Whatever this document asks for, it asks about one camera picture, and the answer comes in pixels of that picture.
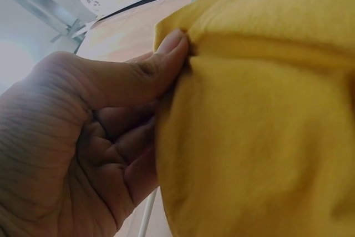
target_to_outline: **wooden surface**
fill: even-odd
[[[119,13],[94,25],[78,55],[84,58],[123,62],[152,50],[154,25],[191,0],[158,0]],[[126,220],[116,237],[136,237],[145,202]],[[158,192],[146,237],[171,237],[161,194]]]
[[[153,47],[154,25],[191,0],[157,0],[98,22],[87,33],[78,55],[114,62],[126,61]]]

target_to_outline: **hand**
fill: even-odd
[[[157,187],[154,109],[176,30],[130,63],[55,53],[0,97],[0,236],[112,237]]]

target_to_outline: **yellow cloth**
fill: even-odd
[[[175,237],[355,236],[355,0],[198,0],[160,108]]]

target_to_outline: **white pole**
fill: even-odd
[[[148,199],[146,200],[145,209],[144,209],[144,213],[143,213],[143,218],[142,218],[142,222],[140,224],[140,228],[139,228],[139,232],[138,232],[138,237],[145,237],[146,230],[147,230],[148,224],[149,224],[151,211],[153,210],[153,205],[154,205],[154,200],[155,200],[155,196],[156,196],[157,190],[158,189],[155,189],[148,196]]]

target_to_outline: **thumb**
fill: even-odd
[[[146,58],[99,62],[60,52],[43,64],[49,65],[47,70],[55,69],[57,83],[57,77],[62,77],[62,86],[69,87],[90,109],[101,109],[143,104],[162,95],[180,73],[187,51],[187,37],[177,29]]]

